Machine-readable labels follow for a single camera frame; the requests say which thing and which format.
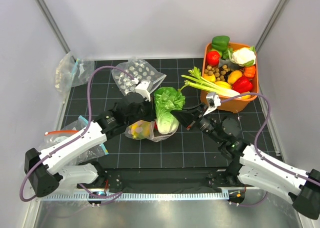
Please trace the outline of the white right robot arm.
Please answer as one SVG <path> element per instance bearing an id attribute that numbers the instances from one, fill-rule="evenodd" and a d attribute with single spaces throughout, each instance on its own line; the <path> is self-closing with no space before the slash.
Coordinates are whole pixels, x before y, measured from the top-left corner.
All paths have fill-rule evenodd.
<path id="1" fill-rule="evenodd" d="M 219 144 L 220 153 L 230 160 L 224 179 L 231 186 L 239 183 L 255 186 L 290 203 L 300 214 L 318 219 L 320 216 L 320 172 L 290 166 L 241 137 L 238 122 L 224 117 L 220 122 L 205 114 L 207 105 L 173 110 L 171 114 L 187 130 L 199 129 Z"/>

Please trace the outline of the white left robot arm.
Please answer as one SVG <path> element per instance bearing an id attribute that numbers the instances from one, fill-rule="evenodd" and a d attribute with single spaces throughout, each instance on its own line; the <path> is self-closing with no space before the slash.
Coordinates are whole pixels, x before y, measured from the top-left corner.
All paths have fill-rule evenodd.
<path id="1" fill-rule="evenodd" d="M 141 120 L 151 122 L 155 118 L 154 99 L 130 92 L 64 141 L 42 151 L 28 150 L 24 160 L 24 180 L 30 182 L 36 197 L 45 197 L 59 187 L 79 183 L 100 188 L 104 186 L 106 176 L 97 162 L 76 166 L 68 166 L 68 163 L 94 146 L 123 134 L 130 125 Z"/>

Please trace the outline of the green lettuce cabbage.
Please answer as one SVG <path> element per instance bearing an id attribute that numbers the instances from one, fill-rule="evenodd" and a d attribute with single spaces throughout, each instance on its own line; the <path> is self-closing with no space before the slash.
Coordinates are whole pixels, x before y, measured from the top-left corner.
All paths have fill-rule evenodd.
<path id="1" fill-rule="evenodd" d="M 182 110 L 186 97 L 173 87 L 161 87 L 154 92 L 156 125 L 160 134 L 175 132 L 179 121 L 171 114 L 172 110 Z"/>

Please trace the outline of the pink-zipper zip bag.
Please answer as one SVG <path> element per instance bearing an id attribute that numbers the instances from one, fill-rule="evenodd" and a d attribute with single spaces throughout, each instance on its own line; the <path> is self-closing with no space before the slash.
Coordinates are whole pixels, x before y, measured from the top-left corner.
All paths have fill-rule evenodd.
<path id="1" fill-rule="evenodd" d="M 124 135 L 133 140 L 147 139 L 152 142 L 160 142 L 174 135 L 178 127 L 179 127 L 179 123 L 171 124 L 169 125 L 170 132 L 168 134 L 161 134 L 158 131 L 156 121 L 147 122 L 147 121 L 140 120 L 130 125 L 129 127 L 127 127 L 124 132 Z"/>

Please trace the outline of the yellow banana bunch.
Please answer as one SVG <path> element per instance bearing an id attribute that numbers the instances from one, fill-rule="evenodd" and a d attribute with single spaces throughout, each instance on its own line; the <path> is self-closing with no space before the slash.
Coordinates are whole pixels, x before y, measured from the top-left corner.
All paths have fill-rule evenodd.
<path id="1" fill-rule="evenodd" d="M 139 121 L 130 126 L 130 133 L 135 140 L 147 139 L 150 136 L 150 123 Z"/>

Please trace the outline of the dark red round fruit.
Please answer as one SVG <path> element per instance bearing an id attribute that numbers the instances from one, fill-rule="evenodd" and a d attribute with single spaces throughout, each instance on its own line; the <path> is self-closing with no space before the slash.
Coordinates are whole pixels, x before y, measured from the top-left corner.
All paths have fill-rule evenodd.
<path id="1" fill-rule="evenodd" d="M 158 126 L 157 126 L 157 122 L 154 122 L 154 129 L 153 129 L 154 133 L 158 132 Z"/>

